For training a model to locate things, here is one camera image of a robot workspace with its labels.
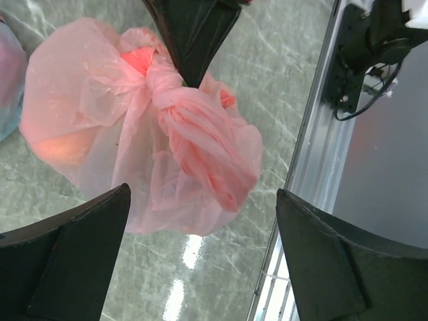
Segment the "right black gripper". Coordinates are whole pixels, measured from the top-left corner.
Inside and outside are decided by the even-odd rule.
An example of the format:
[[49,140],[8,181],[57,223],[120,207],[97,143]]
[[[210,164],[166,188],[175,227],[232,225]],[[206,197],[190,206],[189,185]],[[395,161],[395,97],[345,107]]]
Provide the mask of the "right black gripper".
[[144,2],[186,85],[198,88],[241,13],[241,1]]

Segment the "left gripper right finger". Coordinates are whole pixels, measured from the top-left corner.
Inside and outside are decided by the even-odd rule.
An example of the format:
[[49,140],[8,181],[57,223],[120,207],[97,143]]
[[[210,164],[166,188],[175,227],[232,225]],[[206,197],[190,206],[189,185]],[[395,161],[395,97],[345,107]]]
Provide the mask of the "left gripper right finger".
[[301,320],[426,320],[427,250],[380,237],[277,191]]

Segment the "pink plastic bag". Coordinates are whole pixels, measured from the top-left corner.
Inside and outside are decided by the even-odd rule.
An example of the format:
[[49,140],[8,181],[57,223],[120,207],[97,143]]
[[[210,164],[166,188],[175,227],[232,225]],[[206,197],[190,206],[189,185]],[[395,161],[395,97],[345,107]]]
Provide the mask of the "pink plastic bag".
[[186,84],[145,27],[81,18],[31,54],[19,125],[34,154],[85,196],[126,183],[126,229],[206,236],[233,221],[261,172],[259,130],[233,91]]

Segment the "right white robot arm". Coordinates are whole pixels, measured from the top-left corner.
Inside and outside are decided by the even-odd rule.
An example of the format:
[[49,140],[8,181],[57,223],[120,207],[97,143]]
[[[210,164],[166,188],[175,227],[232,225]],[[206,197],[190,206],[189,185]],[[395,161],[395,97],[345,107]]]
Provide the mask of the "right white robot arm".
[[[197,88],[214,55],[250,1],[145,1],[186,85]],[[409,51],[427,41],[426,1],[374,1],[368,26],[344,48],[353,72],[379,62],[395,44]]]

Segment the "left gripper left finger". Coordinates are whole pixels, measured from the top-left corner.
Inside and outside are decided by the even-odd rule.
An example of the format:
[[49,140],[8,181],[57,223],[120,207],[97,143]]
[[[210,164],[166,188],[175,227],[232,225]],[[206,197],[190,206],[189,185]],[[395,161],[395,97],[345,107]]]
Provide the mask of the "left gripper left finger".
[[2,320],[99,320],[130,209],[122,184],[1,234]]

